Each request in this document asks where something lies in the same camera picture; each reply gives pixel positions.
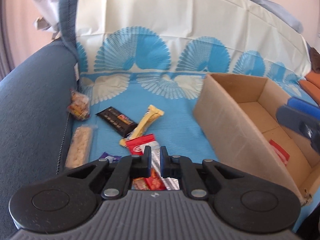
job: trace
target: gray fabric armrest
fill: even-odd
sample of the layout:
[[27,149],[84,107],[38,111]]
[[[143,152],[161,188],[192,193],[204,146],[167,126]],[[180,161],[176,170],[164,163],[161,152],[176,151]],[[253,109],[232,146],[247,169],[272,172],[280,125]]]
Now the gray fabric armrest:
[[59,152],[64,165],[72,134],[66,108],[70,89],[76,88],[75,64],[63,42],[55,41],[0,82],[0,239],[16,231],[8,210],[14,192],[54,176]]

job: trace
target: wall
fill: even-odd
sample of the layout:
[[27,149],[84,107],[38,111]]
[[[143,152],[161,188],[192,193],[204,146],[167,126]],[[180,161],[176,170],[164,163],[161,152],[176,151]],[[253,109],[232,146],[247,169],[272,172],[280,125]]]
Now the wall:
[[[319,22],[319,0],[273,0],[282,5],[304,27],[302,35],[306,41],[314,46],[317,40]],[[15,65],[20,64],[32,53],[51,41],[51,34],[36,31],[32,25],[39,17],[32,0],[7,0],[7,22],[9,28],[9,40]]]

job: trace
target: silver screw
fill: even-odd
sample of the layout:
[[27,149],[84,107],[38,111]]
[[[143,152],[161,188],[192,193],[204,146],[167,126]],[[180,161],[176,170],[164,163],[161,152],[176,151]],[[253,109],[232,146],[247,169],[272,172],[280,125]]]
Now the silver screw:
[[207,195],[207,192],[203,189],[194,189],[193,191],[191,191],[191,195],[193,197],[204,197],[205,195]]
[[104,190],[103,193],[106,197],[115,197],[120,194],[119,190],[117,190],[116,188],[108,188]]
[[312,130],[310,128],[308,128],[307,134],[308,134],[309,138],[312,137]]

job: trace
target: open cardboard box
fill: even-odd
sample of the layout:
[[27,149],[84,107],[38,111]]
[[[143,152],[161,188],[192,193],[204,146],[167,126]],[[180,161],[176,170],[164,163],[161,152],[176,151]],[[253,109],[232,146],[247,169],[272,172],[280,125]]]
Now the open cardboard box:
[[[309,140],[277,123],[276,111],[289,98],[268,78],[209,74],[194,117],[219,161],[290,189],[304,205],[320,185],[320,156]],[[290,155],[287,166],[271,139]]]

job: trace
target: yellow wrapper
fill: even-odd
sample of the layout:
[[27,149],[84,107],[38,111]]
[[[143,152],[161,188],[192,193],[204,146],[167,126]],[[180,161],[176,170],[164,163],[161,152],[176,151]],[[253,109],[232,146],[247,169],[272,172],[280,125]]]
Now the yellow wrapper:
[[142,117],[138,126],[132,131],[131,134],[127,138],[123,138],[120,140],[119,144],[123,147],[126,147],[125,142],[128,140],[132,140],[142,136],[148,127],[157,120],[160,116],[164,115],[164,111],[156,108],[153,105],[148,107],[147,112]]

